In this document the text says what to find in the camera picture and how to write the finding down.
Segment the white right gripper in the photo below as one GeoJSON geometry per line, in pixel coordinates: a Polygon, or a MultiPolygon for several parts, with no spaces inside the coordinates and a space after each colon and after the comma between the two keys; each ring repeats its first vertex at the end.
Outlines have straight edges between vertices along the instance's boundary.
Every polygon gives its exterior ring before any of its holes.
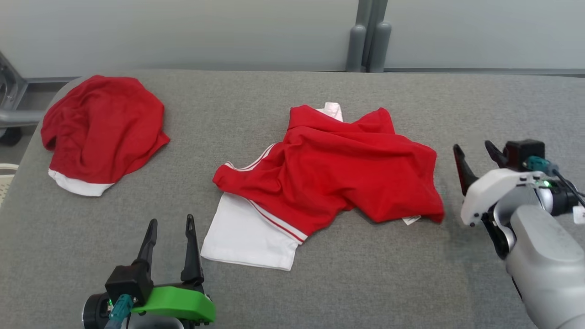
{"type": "Polygon", "coordinates": [[[490,209],[511,215],[519,206],[537,205],[547,209],[547,190],[543,189],[541,171],[518,172],[505,169],[508,158],[490,140],[485,140],[485,149],[499,169],[491,170],[478,178],[466,162],[466,156],[454,144],[453,154],[460,188],[464,196],[460,219],[465,226],[474,226],[490,209]]]}

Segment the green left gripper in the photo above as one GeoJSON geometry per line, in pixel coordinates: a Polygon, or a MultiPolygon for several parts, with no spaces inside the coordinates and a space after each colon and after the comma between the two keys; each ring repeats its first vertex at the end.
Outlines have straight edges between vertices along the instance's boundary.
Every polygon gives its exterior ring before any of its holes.
{"type": "MultiPolygon", "coordinates": [[[[136,258],[138,264],[146,265],[148,274],[152,269],[152,256],[157,242],[157,234],[158,221],[153,218],[149,222],[136,258]]],[[[185,264],[181,271],[181,281],[183,283],[202,284],[204,277],[195,221],[192,214],[187,215],[185,235],[187,247],[185,264]]],[[[189,320],[199,324],[213,323],[217,314],[215,304],[205,293],[178,286],[154,287],[146,304],[133,306],[130,312],[133,314],[146,313],[178,320],[189,320]]]]}

